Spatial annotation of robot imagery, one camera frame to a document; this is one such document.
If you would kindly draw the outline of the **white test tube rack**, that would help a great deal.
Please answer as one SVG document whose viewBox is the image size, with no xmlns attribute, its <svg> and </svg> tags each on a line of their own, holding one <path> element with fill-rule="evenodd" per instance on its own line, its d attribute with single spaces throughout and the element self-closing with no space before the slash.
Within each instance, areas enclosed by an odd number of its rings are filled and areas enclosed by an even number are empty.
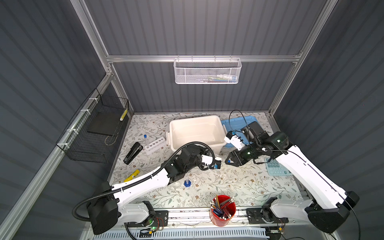
<svg viewBox="0 0 384 240">
<path fill-rule="evenodd" d="M 160 137 L 151 143 L 148 143 L 145 147 L 144 150 L 147 155 L 151 155 L 157 150 L 161 150 L 167 146 L 167 140 L 164 137 Z"/>
</svg>

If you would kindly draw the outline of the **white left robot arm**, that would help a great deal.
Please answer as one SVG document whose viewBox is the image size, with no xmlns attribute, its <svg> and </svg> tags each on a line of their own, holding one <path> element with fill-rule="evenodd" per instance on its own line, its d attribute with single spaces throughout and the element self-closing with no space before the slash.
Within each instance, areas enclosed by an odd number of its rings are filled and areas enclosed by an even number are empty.
<svg viewBox="0 0 384 240">
<path fill-rule="evenodd" d="M 91 223 L 94 235 L 126 223 L 149 226 L 156 217 L 152 204 L 148 201 L 134 204 L 133 200 L 183 179 L 193 168 L 219 169 L 221 160 L 205 143 L 184 144 L 158 168 L 141 177 L 116 185 L 102 183 L 91 197 L 74 206 L 72 215 Z"/>
</svg>

